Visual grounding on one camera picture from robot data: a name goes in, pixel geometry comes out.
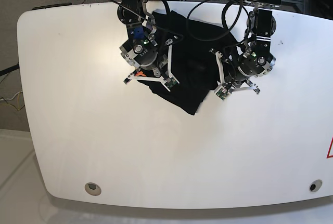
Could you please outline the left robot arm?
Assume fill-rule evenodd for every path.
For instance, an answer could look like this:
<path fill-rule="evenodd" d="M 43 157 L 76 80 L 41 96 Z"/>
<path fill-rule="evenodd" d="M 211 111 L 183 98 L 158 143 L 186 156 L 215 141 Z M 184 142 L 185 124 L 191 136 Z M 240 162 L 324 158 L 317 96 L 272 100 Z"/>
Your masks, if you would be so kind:
<path fill-rule="evenodd" d="M 237 58 L 228 58 L 222 52 L 210 49 L 216 57 L 220 83 L 214 93 L 225 100 L 235 91 L 253 90 L 256 94 L 260 89 L 251 82 L 251 77 L 262 77 L 269 74 L 276 58 L 271 54 L 271 37 L 276 30 L 276 20 L 272 7 L 279 7 L 281 0 L 239 0 L 239 9 L 244 2 L 254 5 L 247 13 L 247 29 L 241 42 L 232 44 L 239 46 L 243 53 Z"/>

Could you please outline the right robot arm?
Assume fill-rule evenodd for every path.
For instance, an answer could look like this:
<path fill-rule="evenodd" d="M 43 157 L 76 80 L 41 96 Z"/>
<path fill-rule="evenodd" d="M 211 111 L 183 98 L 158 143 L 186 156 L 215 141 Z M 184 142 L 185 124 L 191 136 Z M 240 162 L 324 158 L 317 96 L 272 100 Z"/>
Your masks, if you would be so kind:
<path fill-rule="evenodd" d="M 118 19 L 125 24 L 128 40 L 120 46 L 121 56 L 135 70 L 124 80 L 160 82 L 166 88 L 172 79 L 165 53 L 167 32 L 158 31 L 148 0 L 120 0 Z"/>

